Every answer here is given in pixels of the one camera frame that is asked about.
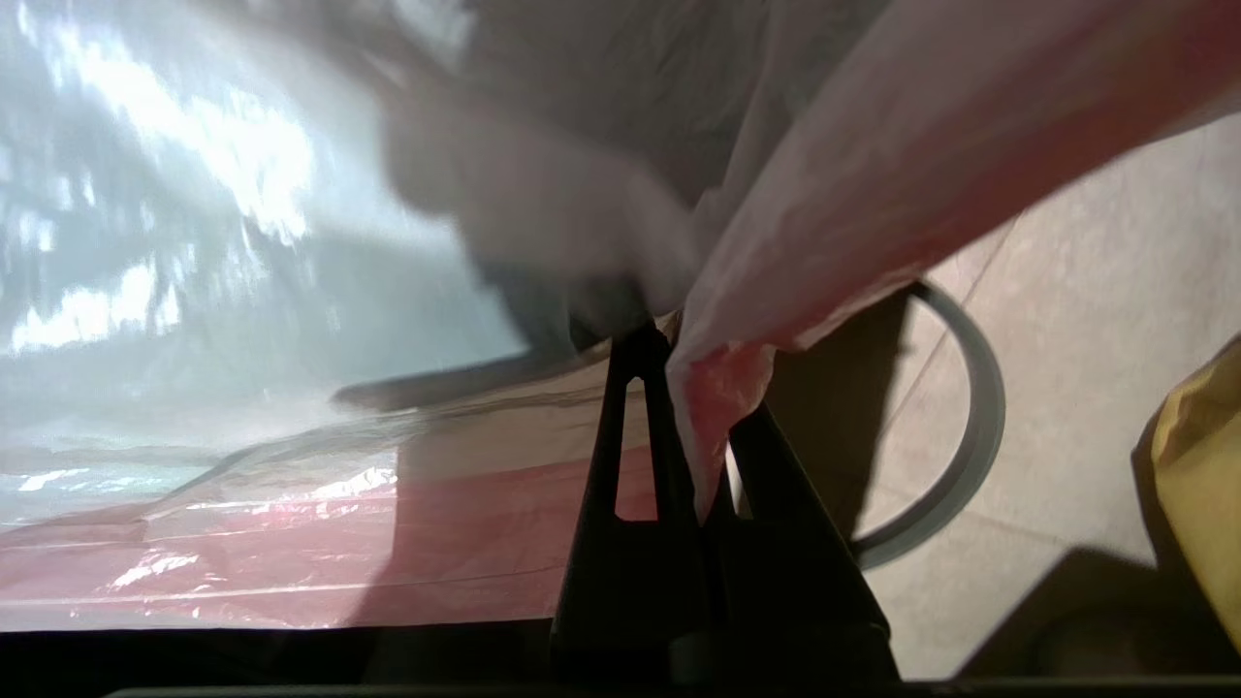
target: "plastic bag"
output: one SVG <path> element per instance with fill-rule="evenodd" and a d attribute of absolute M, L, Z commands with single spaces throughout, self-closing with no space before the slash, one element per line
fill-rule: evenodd
<path fill-rule="evenodd" d="M 684 299 L 710 501 L 773 347 L 1241 66 L 1226 1 L 578 5 L 6 6 L 0 628 L 546 615 L 598 368 L 462 397 Z"/>

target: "floor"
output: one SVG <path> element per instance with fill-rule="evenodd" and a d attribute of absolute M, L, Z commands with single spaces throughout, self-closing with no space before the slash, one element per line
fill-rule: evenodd
<path fill-rule="evenodd" d="M 1241 330 L 1237 191 L 1241 117 L 1132 153 L 931 272 L 990 340 L 1008 421 L 965 512 L 866 573 L 903 676 L 968 673 L 987 664 L 1004 631 L 1039 631 L 1040 622 L 1018 617 L 1023 609 L 1042 617 L 1065 610 L 1031 611 L 1031 600 L 1080 609 L 1044 592 L 1060 578 L 1103 601 L 1142 586 L 1155 550 L 1131 452 L 1163 396 Z M 803 460 L 834 515 L 844 509 L 844 528 L 864 533 L 939 474 L 968 395 L 953 340 L 916 303 L 892 301 L 846 329 L 853 342 L 782 358 L 769 400 L 782 419 L 782 404 L 805 404 L 795 385 L 835 386 L 782 425 L 799 453 L 803 442 L 822 445 L 823 424 L 845 425 L 839 441 Z M 830 368 L 843 359 L 849 370 Z M 864 494 L 850 510 L 839 499 L 859 483 Z"/>

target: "plastic wrap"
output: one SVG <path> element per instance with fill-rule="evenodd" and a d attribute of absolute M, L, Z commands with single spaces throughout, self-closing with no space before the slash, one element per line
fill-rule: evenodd
<path fill-rule="evenodd" d="M 1212 113 L 1239 11 L 6 4 L 0 630 L 547 615 L 583 348 L 684 303 L 709 501 L 773 348 Z"/>

